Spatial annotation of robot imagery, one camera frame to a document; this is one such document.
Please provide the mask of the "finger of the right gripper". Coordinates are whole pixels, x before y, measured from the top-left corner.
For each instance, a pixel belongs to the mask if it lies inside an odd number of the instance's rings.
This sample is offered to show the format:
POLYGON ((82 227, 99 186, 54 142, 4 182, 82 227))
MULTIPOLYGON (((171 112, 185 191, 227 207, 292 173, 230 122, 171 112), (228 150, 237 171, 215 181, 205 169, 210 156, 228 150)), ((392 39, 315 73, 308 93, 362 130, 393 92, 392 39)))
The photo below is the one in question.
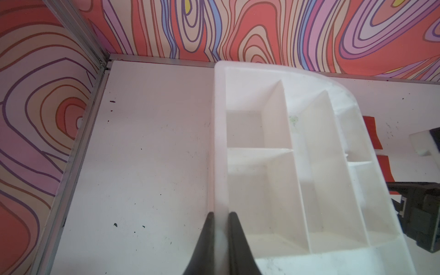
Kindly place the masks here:
POLYGON ((440 184, 435 182, 387 182, 389 191, 395 191, 400 195, 408 195, 412 191, 434 196, 440 195, 440 184))

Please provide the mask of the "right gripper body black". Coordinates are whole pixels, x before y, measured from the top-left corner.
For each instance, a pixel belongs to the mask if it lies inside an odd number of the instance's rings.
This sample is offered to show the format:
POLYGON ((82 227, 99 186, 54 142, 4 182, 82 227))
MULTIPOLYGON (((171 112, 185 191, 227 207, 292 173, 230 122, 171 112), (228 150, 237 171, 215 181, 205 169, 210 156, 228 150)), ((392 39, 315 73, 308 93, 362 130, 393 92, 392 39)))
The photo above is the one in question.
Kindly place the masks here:
POLYGON ((402 231, 430 252, 440 251, 440 193, 414 189, 401 198, 399 221, 402 231))

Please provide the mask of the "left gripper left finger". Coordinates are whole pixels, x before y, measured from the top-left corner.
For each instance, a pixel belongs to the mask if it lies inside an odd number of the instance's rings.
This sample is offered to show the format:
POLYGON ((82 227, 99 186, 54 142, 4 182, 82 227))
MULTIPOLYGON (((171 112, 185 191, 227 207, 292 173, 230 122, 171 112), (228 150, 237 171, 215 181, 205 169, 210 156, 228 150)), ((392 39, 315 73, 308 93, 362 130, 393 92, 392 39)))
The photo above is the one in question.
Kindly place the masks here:
POLYGON ((215 218, 209 212, 184 275, 214 274, 215 218))

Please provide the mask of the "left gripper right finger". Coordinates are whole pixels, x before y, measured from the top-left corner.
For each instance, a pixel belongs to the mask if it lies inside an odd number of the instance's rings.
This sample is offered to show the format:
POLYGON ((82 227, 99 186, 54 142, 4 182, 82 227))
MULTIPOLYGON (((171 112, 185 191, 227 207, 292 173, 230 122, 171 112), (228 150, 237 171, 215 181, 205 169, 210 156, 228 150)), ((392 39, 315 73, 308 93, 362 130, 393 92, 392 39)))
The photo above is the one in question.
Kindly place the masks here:
POLYGON ((228 245, 230 275, 262 275, 236 212, 228 215, 228 245))

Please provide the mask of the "red postcard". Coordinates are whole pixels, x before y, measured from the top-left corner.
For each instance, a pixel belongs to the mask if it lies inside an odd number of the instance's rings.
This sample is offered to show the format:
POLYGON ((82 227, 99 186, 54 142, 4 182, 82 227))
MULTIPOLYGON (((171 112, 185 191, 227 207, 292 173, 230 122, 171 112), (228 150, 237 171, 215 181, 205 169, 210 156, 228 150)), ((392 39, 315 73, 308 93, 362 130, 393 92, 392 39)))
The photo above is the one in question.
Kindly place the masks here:
POLYGON ((367 132, 370 137, 373 148, 375 150, 382 150, 383 147, 377 134, 377 126, 376 126, 375 118, 372 116, 364 116, 363 120, 366 125, 367 132))
POLYGON ((395 179, 393 177, 393 174, 391 172, 391 166, 390 166, 390 160, 388 156, 385 155, 377 155, 377 160, 380 166, 380 169, 382 171, 383 177, 385 181, 394 183, 395 179))

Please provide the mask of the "white plastic drawer organizer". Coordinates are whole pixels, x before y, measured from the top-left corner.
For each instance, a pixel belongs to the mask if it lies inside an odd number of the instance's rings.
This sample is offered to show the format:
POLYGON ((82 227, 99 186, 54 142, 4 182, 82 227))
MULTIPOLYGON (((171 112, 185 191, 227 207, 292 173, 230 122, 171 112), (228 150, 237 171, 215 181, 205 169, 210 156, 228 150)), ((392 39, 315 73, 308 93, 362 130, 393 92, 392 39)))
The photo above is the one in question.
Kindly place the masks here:
POLYGON ((348 89, 301 69, 220 61, 212 103, 215 274, 229 271, 230 213, 263 274, 415 274, 348 89))

